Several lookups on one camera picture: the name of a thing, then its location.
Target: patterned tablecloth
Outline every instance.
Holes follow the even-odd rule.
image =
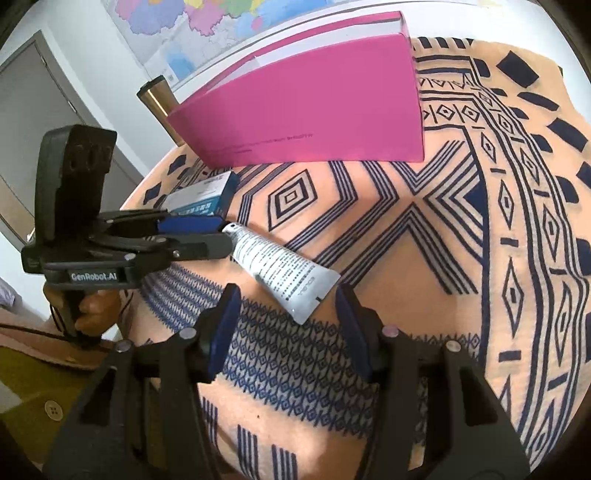
[[[591,128],[548,59],[455,38],[413,46],[425,162],[236,168],[229,219],[340,272],[384,323],[458,339],[535,466],[591,382]],[[216,173],[175,149],[125,206],[159,206]],[[200,387],[213,444],[252,479],[353,478],[375,390],[346,356],[334,291],[299,326],[228,259],[184,262],[145,279],[131,338],[193,324],[228,282],[241,318],[223,372]]]

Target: book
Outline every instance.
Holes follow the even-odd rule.
[[[171,125],[210,168],[423,161],[404,17],[359,12],[298,25],[293,35],[241,58],[179,105]]]

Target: toothpaste tube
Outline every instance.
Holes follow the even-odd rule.
[[[340,274],[257,235],[238,223],[223,229],[232,238],[232,257],[302,325],[337,283]]]

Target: map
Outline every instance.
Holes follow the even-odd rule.
[[[227,48],[343,0],[102,0],[138,63],[176,90]]]

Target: door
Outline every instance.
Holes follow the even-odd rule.
[[[69,84],[66,97],[61,70],[62,85],[58,85],[57,62],[48,58],[48,48],[42,54],[40,50],[45,49],[39,48],[40,40],[38,33],[0,67],[0,229],[18,249],[34,226],[35,179],[43,135],[66,125],[96,125]],[[140,180],[116,149],[105,177],[101,209],[118,210]]]

